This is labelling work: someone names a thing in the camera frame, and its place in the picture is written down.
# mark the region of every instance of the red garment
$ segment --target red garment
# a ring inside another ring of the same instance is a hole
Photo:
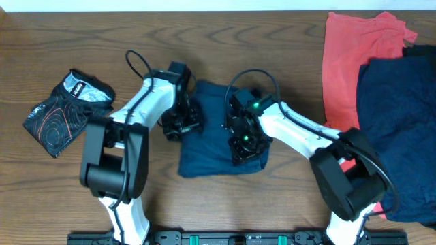
[[[418,34],[388,12],[372,19],[328,13],[322,61],[322,90],[326,126],[347,131],[359,128],[356,89],[361,65],[371,58],[400,58],[404,39],[413,43]],[[344,171],[354,165],[341,165]]]

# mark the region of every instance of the tabletop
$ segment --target tabletop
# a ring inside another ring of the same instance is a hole
[[[380,12],[341,12],[365,18]],[[434,12],[392,12],[436,45]],[[72,231],[112,228],[106,209],[79,183],[85,133],[53,159],[22,123],[70,68],[97,76],[116,91],[117,110],[142,81],[124,59],[128,49],[152,67],[188,64],[197,78],[228,84],[249,68],[269,71],[282,100],[324,121],[322,54],[328,12],[106,12],[0,14],[0,244],[65,244]],[[273,92],[265,77],[239,87]],[[272,144],[266,169],[240,176],[184,179],[180,144],[160,128],[150,136],[149,177],[142,193],[153,225],[185,231],[291,231],[328,225],[308,160]],[[434,244],[436,231],[418,223],[372,218],[369,229],[406,231],[410,244]]]

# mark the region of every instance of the white wall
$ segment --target white wall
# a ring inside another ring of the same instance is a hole
[[[436,0],[0,0],[7,12],[436,10]]]

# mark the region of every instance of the blue garment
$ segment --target blue garment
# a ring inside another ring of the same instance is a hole
[[[431,56],[372,59],[360,68],[360,129],[399,190],[388,220],[436,221],[436,60]],[[381,205],[392,207],[393,194]]]
[[[203,113],[203,132],[183,136],[178,167],[180,176],[192,178],[217,174],[252,174],[265,168],[269,149],[259,159],[239,166],[233,165],[232,153],[227,143],[232,134],[222,126],[226,90],[226,86],[218,86],[206,81],[197,83],[193,99],[200,104]],[[237,88],[232,87],[228,98],[236,90]]]

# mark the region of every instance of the folded garment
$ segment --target folded garment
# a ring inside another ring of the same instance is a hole
[[[23,126],[56,158],[84,131],[91,116],[113,110],[114,99],[112,88],[71,69],[49,98],[33,108]]]
[[[427,56],[372,59],[360,68],[360,129],[399,190],[401,205],[388,219],[436,221],[436,70]],[[386,193],[384,209],[393,204]]]
[[[256,160],[238,166],[233,165],[228,145],[232,134],[223,128],[226,90],[226,86],[198,81],[192,99],[200,104],[204,117],[203,132],[183,136],[178,167],[180,176],[192,178],[218,174],[252,174],[265,168],[269,149]],[[234,87],[230,89],[228,99],[236,90]]]

